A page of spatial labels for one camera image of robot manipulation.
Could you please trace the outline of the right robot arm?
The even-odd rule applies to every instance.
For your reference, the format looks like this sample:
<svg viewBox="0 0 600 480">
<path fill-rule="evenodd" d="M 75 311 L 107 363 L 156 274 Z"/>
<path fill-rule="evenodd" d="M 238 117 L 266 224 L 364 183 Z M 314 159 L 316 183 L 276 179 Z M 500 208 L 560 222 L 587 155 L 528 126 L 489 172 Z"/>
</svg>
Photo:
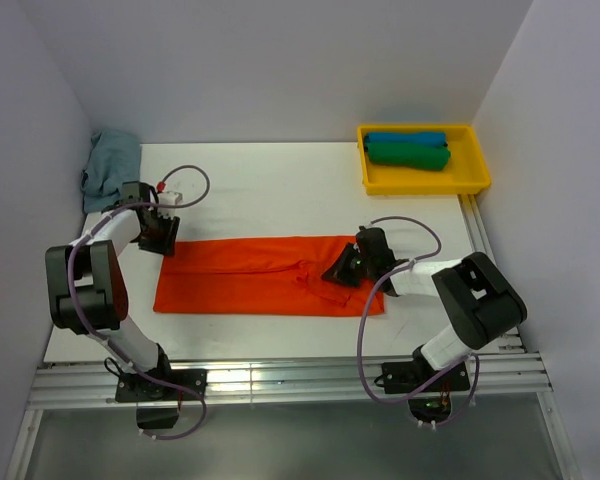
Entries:
<svg viewBox="0 0 600 480">
<path fill-rule="evenodd" d="M 426 295 L 441 301 L 448 325 L 413 354 L 414 381 L 426 390 L 446 379 L 447 367 L 528 316 L 520 295 L 486 254 L 450 261 L 399 259 L 379 227 L 362 227 L 322 279 L 349 288 L 369 280 L 388 296 Z"/>
</svg>

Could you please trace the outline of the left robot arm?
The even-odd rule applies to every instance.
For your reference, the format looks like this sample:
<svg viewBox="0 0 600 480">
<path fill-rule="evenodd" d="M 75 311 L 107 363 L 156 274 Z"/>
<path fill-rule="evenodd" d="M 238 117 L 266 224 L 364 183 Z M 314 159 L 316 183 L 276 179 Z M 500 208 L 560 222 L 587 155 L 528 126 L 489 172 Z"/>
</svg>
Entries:
<svg viewBox="0 0 600 480">
<path fill-rule="evenodd" d="M 99 343 L 110 354 L 107 366 L 124 382 L 139 379 L 152 399 L 163 399 L 175 375 L 163 348 L 131 319 L 129 297 L 118 257 L 135 243 L 163 256 L 175 253 L 182 195 L 144 182 L 127 182 L 120 198 L 102 210 L 103 224 L 45 253 L 47 290 L 55 327 Z"/>
</svg>

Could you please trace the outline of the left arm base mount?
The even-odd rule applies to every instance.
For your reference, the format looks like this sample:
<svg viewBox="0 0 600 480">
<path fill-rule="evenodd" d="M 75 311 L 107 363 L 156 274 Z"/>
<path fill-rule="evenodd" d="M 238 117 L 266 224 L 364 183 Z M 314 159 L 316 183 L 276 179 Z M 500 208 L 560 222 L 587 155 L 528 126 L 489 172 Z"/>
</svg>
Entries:
<svg viewBox="0 0 600 480">
<path fill-rule="evenodd" d="M 161 359 L 159 366 L 147 372 L 163 382 L 177 388 L 156 384 L 136 372 L 124 372 L 116 360 L 107 357 L 105 369 L 117 378 L 115 402 L 136 405 L 136 425 L 142 430 L 171 430 L 180 417 L 184 401 L 203 397 L 206 389 L 207 371 L 204 369 L 173 370 L 168 361 Z"/>
</svg>

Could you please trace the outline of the orange t shirt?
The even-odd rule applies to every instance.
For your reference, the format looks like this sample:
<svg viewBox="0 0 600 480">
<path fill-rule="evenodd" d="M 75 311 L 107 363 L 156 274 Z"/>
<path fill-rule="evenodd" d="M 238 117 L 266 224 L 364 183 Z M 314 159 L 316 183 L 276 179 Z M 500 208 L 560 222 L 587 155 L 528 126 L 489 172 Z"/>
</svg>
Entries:
<svg viewBox="0 0 600 480">
<path fill-rule="evenodd" d="M 351 236 L 178 242 L 163 259 L 153 310 L 162 314 L 359 317 L 373 284 L 322 279 Z"/>
</svg>

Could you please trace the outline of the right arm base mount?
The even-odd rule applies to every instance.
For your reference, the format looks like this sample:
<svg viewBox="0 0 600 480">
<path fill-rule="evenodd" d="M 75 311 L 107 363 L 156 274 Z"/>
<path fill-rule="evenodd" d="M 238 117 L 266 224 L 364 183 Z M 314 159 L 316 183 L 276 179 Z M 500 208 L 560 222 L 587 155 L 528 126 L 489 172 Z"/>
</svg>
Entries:
<svg viewBox="0 0 600 480">
<path fill-rule="evenodd" d="M 436 374 L 437 371 L 416 360 L 385 362 L 381 364 L 381 374 L 373 383 L 387 395 L 409 394 L 430 381 Z M 430 394 L 430 397 L 416 397 L 407 402 L 409 413 L 419 427 L 425 424 L 437 427 L 448 422 L 454 413 L 451 394 L 467 393 L 465 401 L 471 402 L 475 394 L 476 379 L 477 377 L 469 379 L 469 370 L 465 362 L 455 365 L 423 390 L 423 393 Z"/>
</svg>

